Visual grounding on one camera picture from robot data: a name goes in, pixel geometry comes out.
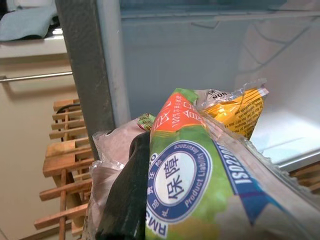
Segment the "orange package label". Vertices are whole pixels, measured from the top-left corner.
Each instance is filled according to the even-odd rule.
[[[179,92],[170,96],[157,115],[151,130],[175,132],[185,126],[205,125],[195,107]]]

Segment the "blue circular logo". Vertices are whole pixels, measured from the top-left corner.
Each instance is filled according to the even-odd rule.
[[[182,221],[202,198],[211,172],[211,157],[201,145],[187,140],[170,144],[149,168],[148,208],[164,222]]]

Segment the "refrigerator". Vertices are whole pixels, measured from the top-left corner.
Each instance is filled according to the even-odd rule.
[[[285,171],[320,160],[320,1],[56,0],[90,135],[157,115],[175,88],[265,78],[251,141]]]

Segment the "wooden rack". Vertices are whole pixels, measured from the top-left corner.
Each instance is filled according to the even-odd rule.
[[[320,195],[320,162],[290,172],[300,185],[308,187],[312,193]]]
[[[47,146],[42,169],[46,178],[53,178],[56,187],[40,192],[42,201],[60,198],[60,209],[34,222],[37,230],[59,224],[59,240],[66,238],[67,222],[71,221],[73,236],[83,231],[92,186],[89,167],[94,161],[79,100],[56,101],[53,110],[57,112],[67,105],[63,112],[52,115],[49,136],[61,142]]]

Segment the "wooden dish rack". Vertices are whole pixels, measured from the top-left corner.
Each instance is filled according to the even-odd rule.
[[[37,230],[59,224],[59,240],[66,238],[66,226],[71,221],[73,236],[83,232],[84,218],[91,194],[89,167],[94,161],[81,106],[78,99],[56,101],[52,115],[50,139],[61,139],[47,146],[43,175],[52,177],[56,187],[40,192],[40,199],[60,198],[59,212],[37,219]]]

